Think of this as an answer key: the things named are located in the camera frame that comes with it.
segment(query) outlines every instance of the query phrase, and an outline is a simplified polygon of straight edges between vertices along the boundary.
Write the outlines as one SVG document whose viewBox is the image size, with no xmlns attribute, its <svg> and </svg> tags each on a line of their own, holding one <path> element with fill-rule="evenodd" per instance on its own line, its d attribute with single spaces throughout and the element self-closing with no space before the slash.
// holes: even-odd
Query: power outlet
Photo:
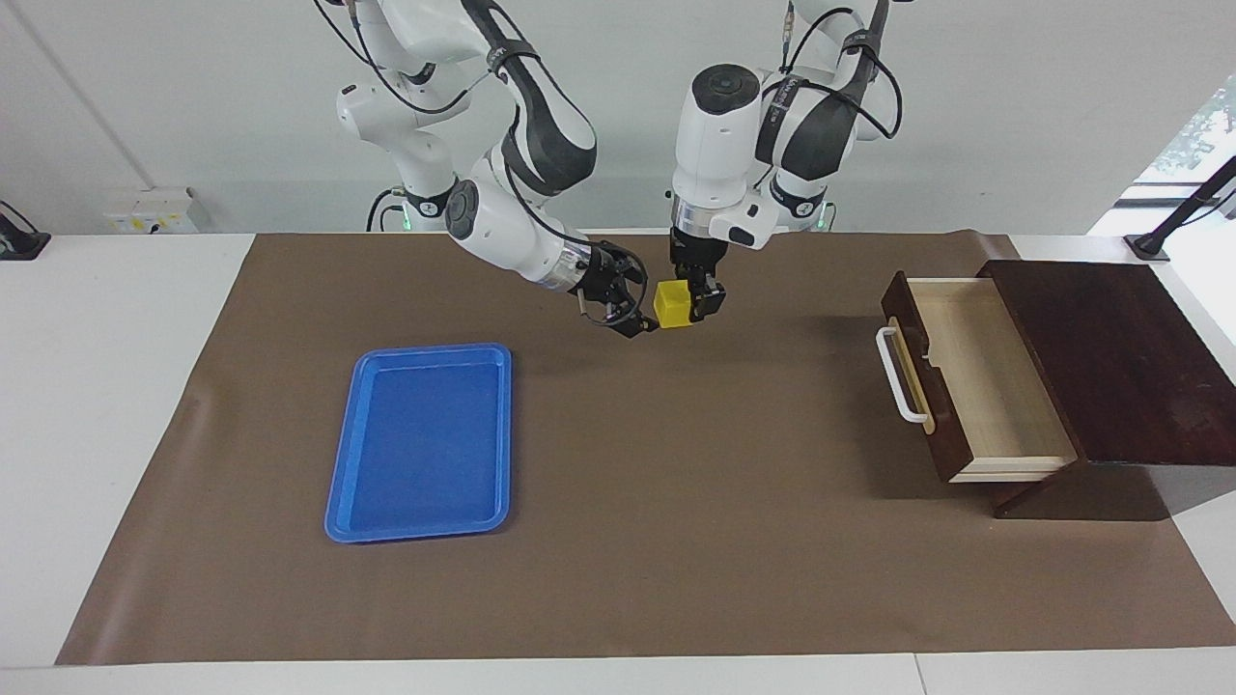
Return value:
<svg viewBox="0 0 1236 695">
<path fill-rule="evenodd" d="M 198 234 L 206 211 L 185 188 L 112 195 L 104 211 L 117 234 Z"/>
</svg>

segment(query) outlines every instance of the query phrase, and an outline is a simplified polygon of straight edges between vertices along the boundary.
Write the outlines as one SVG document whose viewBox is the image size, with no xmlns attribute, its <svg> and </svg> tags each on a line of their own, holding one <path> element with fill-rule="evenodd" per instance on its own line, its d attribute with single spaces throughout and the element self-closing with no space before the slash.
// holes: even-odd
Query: drawer handle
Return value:
<svg viewBox="0 0 1236 695">
<path fill-rule="evenodd" d="M 897 329 L 891 325 L 886 325 L 875 333 L 875 348 L 880 352 L 880 361 L 884 362 L 884 373 L 889 377 L 889 388 L 892 390 L 892 399 L 897 402 L 897 412 L 906 422 L 915 424 L 925 424 L 931 416 L 927 413 L 916 413 L 910 409 L 910 403 L 906 401 L 906 392 L 901 387 L 901 380 L 897 378 L 897 370 L 892 366 L 892 352 L 889 350 L 889 339 L 896 338 Z"/>
</svg>

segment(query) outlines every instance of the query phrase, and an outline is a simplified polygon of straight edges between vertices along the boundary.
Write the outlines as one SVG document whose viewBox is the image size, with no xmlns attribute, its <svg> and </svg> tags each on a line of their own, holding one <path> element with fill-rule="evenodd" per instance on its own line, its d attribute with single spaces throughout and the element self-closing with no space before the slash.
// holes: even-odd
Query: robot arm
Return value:
<svg viewBox="0 0 1236 695">
<path fill-rule="evenodd" d="M 855 140 L 896 134 L 900 90 L 879 62 L 887 5 L 797 0 L 822 68 L 798 67 L 796 53 L 777 72 L 722 64 L 692 82 L 675 151 L 670 246 L 691 293 L 691 322 L 721 308 L 716 266 L 730 244 L 759 250 L 775 232 L 821 225 L 827 177 Z M 772 176 L 751 187 L 756 161 Z"/>
<path fill-rule="evenodd" d="M 597 142 L 587 117 L 562 93 L 510 16 L 493 0 L 342 1 L 355 9 L 353 27 L 361 36 L 370 31 L 375 37 L 372 43 L 366 37 L 362 47 L 381 74 L 394 78 L 384 82 L 393 84 L 399 98 L 386 99 L 372 88 L 370 96 L 386 99 L 387 108 L 382 117 L 366 119 L 353 104 L 365 96 L 363 90 L 345 89 L 340 117 L 396 157 L 409 194 L 429 200 L 420 189 L 435 189 L 450 179 L 449 194 L 435 195 L 431 205 L 419 208 L 421 214 L 429 210 L 444 218 L 439 221 L 472 255 L 546 288 L 576 294 L 581 309 L 585 301 L 601 303 L 604 319 L 590 317 L 598 325 L 628 338 L 655 330 L 656 322 L 640 313 L 643 291 L 637 298 L 628 287 L 646 287 L 643 263 L 618 246 L 582 237 L 543 210 L 546 200 L 591 176 Z M 514 99 L 515 116 L 498 143 L 456 182 L 445 143 L 419 129 L 467 106 L 466 98 L 450 100 L 454 87 L 439 85 L 459 84 L 451 79 L 459 75 L 456 63 L 480 56 Z M 345 101 L 352 108 L 345 109 Z M 412 106 L 412 113 L 400 119 L 398 109 L 391 111 L 393 106 Z M 378 113 L 377 106 L 368 110 Z M 370 122 L 384 125 L 363 127 Z M 429 183 L 420 183 L 426 178 Z"/>
</svg>

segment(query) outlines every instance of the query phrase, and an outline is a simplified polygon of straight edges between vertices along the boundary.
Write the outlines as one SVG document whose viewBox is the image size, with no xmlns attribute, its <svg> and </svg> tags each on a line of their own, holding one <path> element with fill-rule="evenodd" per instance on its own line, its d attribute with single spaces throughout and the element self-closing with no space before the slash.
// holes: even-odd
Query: blue tray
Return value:
<svg viewBox="0 0 1236 695">
<path fill-rule="evenodd" d="M 366 543 L 482 533 L 509 506 L 509 350 L 377 350 L 356 362 L 326 535 Z"/>
</svg>

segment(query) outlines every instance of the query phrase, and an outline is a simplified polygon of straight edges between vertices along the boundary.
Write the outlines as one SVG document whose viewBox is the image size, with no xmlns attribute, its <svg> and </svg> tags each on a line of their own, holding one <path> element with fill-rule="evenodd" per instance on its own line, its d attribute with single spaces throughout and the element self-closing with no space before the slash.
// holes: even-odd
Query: brown paper mat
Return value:
<svg viewBox="0 0 1236 695">
<path fill-rule="evenodd" d="M 665 237 L 634 239 L 667 277 Z M 724 310 L 634 341 L 440 236 L 261 236 L 61 664 L 790 654 L 1236 643 L 1175 526 L 996 521 L 934 479 L 874 334 L 894 272 L 1005 239 L 730 251 Z M 496 533 L 323 532 L 352 365 L 514 354 Z"/>
</svg>

